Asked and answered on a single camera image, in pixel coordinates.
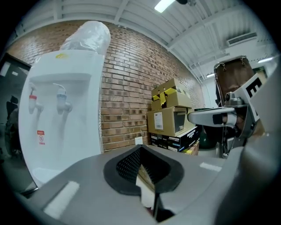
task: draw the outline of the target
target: stacked boxes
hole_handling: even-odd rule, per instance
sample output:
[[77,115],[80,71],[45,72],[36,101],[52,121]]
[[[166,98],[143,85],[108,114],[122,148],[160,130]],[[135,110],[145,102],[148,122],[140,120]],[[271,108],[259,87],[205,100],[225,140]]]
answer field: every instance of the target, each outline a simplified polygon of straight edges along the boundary
[[187,120],[194,112],[188,90],[171,79],[151,92],[152,111],[148,112],[148,132],[152,144],[181,152],[199,139],[198,128]]
[[189,149],[199,140],[199,136],[200,132],[198,127],[193,127],[177,137],[150,133],[152,145],[175,152],[184,152],[186,149]]

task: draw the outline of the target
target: black box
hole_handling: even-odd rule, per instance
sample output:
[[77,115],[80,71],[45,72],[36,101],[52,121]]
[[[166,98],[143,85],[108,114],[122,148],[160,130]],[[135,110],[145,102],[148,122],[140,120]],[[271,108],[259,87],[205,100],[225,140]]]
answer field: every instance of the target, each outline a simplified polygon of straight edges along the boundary
[[151,144],[154,146],[169,149],[175,152],[181,152],[199,140],[200,130],[198,127],[194,127],[177,137],[150,133],[150,137]]

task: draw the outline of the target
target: brick wall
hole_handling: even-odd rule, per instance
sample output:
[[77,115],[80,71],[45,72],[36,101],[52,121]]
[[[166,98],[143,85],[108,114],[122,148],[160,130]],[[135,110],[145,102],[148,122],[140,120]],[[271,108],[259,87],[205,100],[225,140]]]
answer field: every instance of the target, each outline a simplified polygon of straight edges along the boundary
[[[41,54],[57,51],[85,21],[61,22],[23,36],[8,48],[11,55],[32,64]],[[104,150],[148,142],[146,113],[151,90],[176,77],[190,90],[194,107],[203,106],[199,83],[171,53],[150,38],[130,29],[105,23],[111,43],[102,78],[102,135]]]

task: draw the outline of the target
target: fluorescent light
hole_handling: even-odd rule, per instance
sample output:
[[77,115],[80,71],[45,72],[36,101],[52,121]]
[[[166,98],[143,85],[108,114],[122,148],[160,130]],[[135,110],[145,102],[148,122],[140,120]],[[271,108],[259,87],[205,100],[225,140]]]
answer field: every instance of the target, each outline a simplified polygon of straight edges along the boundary
[[270,58],[264,58],[264,59],[259,60],[259,61],[258,61],[258,63],[268,62],[268,61],[270,61],[270,60],[272,60],[272,59],[273,59],[273,57],[270,57]]
[[212,76],[214,76],[214,75],[215,75],[214,73],[211,73],[211,74],[207,75],[207,78],[208,78],[208,77],[212,77]]
[[175,0],[161,0],[154,9],[158,12],[163,12],[170,4],[172,4]]

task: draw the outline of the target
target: warning sticker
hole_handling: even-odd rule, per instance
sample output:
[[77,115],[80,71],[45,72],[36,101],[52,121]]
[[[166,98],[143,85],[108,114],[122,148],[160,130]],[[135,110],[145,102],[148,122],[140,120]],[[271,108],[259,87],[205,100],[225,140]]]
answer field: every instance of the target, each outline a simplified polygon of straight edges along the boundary
[[45,145],[45,142],[44,142],[45,132],[44,131],[37,131],[37,135],[39,137],[39,145]]

